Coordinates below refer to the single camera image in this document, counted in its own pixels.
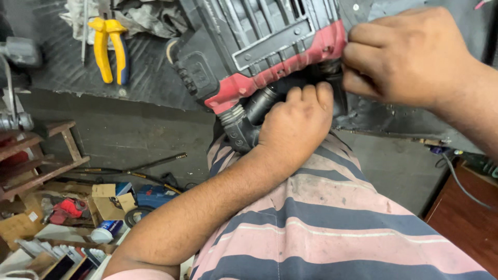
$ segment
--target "striped shirt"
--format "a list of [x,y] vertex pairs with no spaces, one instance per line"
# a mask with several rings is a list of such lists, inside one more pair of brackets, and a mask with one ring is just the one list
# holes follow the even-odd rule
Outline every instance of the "striped shirt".
[[[208,150],[210,175],[238,158],[220,137]],[[118,275],[172,279],[151,270]],[[352,150],[334,134],[285,182],[223,224],[195,256],[190,277],[495,279],[422,220],[377,193]]]

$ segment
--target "pliers handle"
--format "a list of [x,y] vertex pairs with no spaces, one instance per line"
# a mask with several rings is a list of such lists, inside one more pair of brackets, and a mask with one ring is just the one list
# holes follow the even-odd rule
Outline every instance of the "pliers handle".
[[122,33],[126,28],[115,19],[102,19],[96,17],[88,26],[95,29],[94,53],[97,65],[100,68],[102,79],[109,84],[113,81],[109,57],[107,56],[107,42],[109,36],[116,51],[118,84],[125,85],[128,82],[128,49]]

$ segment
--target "concrete floor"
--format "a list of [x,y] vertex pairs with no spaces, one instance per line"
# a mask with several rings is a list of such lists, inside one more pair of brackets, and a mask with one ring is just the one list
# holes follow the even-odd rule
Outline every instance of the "concrete floor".
[[[72,129],[87,166],[127,167],[186,152],[188,156],[144,173],[172,172],[181,186],[200,183],[209,176],[206,149],[213,139],[214,114],[182,111],[152,104],[87,95],[36,91],[20,94],[24,109],[40,120],[75,120]],[[439,159],[422,144],[407,140],[337,132],[357,155],[362,171],[377,191],[419,215],[432,197],[443,169]],[[71,159],[59,135],[42,143],[45,153]],[[140,187],[150,182],[137,177],[106,177],[131,181]]]

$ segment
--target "red power tool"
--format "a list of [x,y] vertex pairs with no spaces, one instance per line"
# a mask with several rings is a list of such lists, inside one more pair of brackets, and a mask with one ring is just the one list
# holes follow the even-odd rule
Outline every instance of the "red power tool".
[[[335,0],[180,3],[190,28],[168,42],[168,60],[190,95],[220,117],[238,151],[250,150],[257,143],[258,132],[251,126],[227,131],[240,123],[247,111],[241,98],[311,64],[332,61],[334,67],[322,67],[328,71],[325,74],[340,72],[340,64],[334,60],[341,56],[346,35]],[[258,97],[263,107],[271,104],[268,98],[273,102],[280,94],[274,88],[265,91],[266,95]]]

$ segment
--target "finger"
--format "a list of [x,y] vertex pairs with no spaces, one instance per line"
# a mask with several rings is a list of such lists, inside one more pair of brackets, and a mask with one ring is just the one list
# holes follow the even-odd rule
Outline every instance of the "finger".
[[275,104],[271,107],[270,111],[269,111],[268,113],[266,113],[266,115],[264,115],[264,119],[266,120],[266,117],[267,117],[268,115],[270,115],[271,113],[275,112],[275,110],[277,110],[277,108],[278,108],[278,107],[280,107],[280,106],[282,106],[282,105],[284,105],[284,104],[285,104],[285,103],[283,103],[283,102],[277,102],[277,103],[275,103]]
[[391,27],[360,23],[351,28],[348,40],[349,42],[380,48],[389,45],[395,36],[394,29]]
[[334,112],[334,90],[327,82],[320,82],[316,85],[316,97],[322,109],[332,115]]
[[406,18],[398,15],[385,16],[372,20],[370,23],[387,27],[400,27],[406,25]]
[[293,87],[289,90],[287,93],[287,98],[285,99],[286,102],[295,102],[295,101],[301,101],[302,96],[302,91],[298,87]]
[[359,43],[348,43],[343,50],[343,62],[361,73],[373,76],[375,70],[382,66],[381,50]]
[[404,10],[402,12],[399,12],[397,15],[414,15],[414,14],[419,14],[428,10],[434,9],[434,7],[420,7],[420,8],[411,8],[408,10]]
[[302,100],[306,102],[317,102],[315,86],[313,85],[304,86]]
[[343,67],[343,73],[343,88],[345,91],[376,100],[380,99],[380,94],[368,77],[359,74],[348,66]]

